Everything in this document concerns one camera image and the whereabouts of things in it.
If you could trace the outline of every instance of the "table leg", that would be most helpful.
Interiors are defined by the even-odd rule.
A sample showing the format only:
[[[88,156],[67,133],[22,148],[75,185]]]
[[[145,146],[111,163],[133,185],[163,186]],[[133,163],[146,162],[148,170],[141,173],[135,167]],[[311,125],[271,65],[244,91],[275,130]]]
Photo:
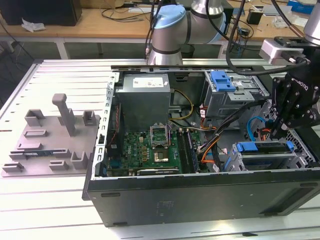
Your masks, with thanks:
[[[228,42],[223,42],[220,46],[218,59],[225,59],[226,58],[226,51],[228,48]]]
[[[15,49],[11,45],[11,41],[0,41],[1,46],[4,47],[9,53],[13,53]]]
[[[70,55],[66,49],[64,41],[57,41],[55,44],[58,48],[61,59],[70,59]]]
[[[104,54],[104,49],[102,47],[102,43],[101,42],[98,42],[97,44],[97,47],[98,47],[98,53],[99,55],[103,55]]]

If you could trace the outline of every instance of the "blue cable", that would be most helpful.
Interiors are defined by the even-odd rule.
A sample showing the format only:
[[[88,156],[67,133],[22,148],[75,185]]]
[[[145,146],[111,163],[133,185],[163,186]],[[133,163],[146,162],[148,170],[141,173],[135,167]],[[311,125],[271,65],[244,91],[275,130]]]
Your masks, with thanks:
[[[260,116],[254,116],[254,117],[252,117],[252,118],[249,119],[249,121],[248,121],[247,124],[246,124],[246,130],[247,130],[248,135],[249,135],[249,137],[250,137],[250,139],[251,139],[252,142],[255,142],[255,141],[256,141],[256,139],[255,139],[255,137],[254,137],[254,135],[253,135],[253,133],[252,133],[252,131],[251,131],[251,128],[250,128],[250,124],[251,124],[251,122],[252,122],[254,119],[259,119],[261,122],[264,122],[264,123],[266,122],[266,120],[263,119],[263,118],[260,117]]]

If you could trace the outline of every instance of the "ram slot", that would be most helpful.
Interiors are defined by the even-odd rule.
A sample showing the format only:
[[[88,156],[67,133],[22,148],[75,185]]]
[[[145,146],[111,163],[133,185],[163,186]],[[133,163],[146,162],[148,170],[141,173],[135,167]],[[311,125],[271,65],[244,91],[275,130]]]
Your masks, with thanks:
[[[188,160],[188,165],[189,165],[189,169],[190,169],[190,173],[194,174],[196,172],[196,169],[194,166],[194,162],[197,160],[196,159],[196,155],[194,152],[194,148],[192,145],[192,141],[189,142],[189,132],[185,131],[183,133],[183,142],[184,142],[184,148],[185,148],[185,152],[186,152],[186,158]]]
[[[184,137],[182,132],[179,132],[179,130],[176,131],[176,139],[178,142],[178,151],[180,156],[180,162],[181,162],[181,168],[183,174],[189,174],[191,173],[190,167],[189,167],[189,161],[186,151],[186,145],[184,141]]]

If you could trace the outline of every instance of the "wooden table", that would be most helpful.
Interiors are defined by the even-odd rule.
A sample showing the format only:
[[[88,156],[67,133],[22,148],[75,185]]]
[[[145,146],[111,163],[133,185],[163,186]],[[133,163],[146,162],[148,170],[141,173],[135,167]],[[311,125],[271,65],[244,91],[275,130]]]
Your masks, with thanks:
[[[235,8],[240,6],[240,2],[237,1],[229,1],[229,3]],[[261,0],[252,0],[245,4],[245,10],[251,8],[252,5],[265,5],[265,3],[261,3]],[[132,15],[136,15],[136,13],[115,12],[112,17],[124,18]],[[241,20],[246,21],[247,15],[248,11],[246,11],[246,16],[241,17]],[[100,9],[83,9],[82,16],[76,26],[46,25],[46,30],[38,32],[29,32],[20,25],[5,25],[5,27],[20,42],[54,42],[61,59],[69,59],[65,43],[98,43],[99,53],[103,51],[100,43],[144,43],[149,29],[149,21],[147,20],[149,14],[146,14],[146,17],[140,16],[140,18],[141,21],[137,22],[117,22],[102,17]],[[252,25],[254,35],[248,42],[249,45],[260,45],[265,38],[295,36],[289,28],[276,29],[272,25],[272,20],[273,17],[263,16],[259,25]],[[12,41],[12,38],[1,27],[0,41],[4,41],[4,43]],[[216,44],[226,44],[226,41],[223,38]]]

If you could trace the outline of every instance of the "yellow wire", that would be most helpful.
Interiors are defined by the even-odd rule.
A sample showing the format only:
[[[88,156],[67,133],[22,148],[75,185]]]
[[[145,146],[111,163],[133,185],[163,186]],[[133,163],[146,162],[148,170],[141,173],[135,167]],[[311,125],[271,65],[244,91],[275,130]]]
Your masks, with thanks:
[[[188,117],[190,117],[191,116],[191,114],[193,113],[193,111],[194,111],[194,105],[193,105],[193,103],[191,102],[191,100],[182,92],[182,91],[180,91],[180,90],[177,90],[177,89],[173,89],[173,91],[174,92],[178,92],[178,93],[180,93],[182,96],[184,96],[187,100],[188,100],[188,102],[190,103],[190,105],[191,105],[191,110],[190,110],[190,112],[189,112],[189,114],[188,115],[186,115],[186,116],[181,116],[181,117],[174,117],[174,118],[169,118],[169,120],[183,120],[183,119],[186,119],[186,118],[188,118]]]

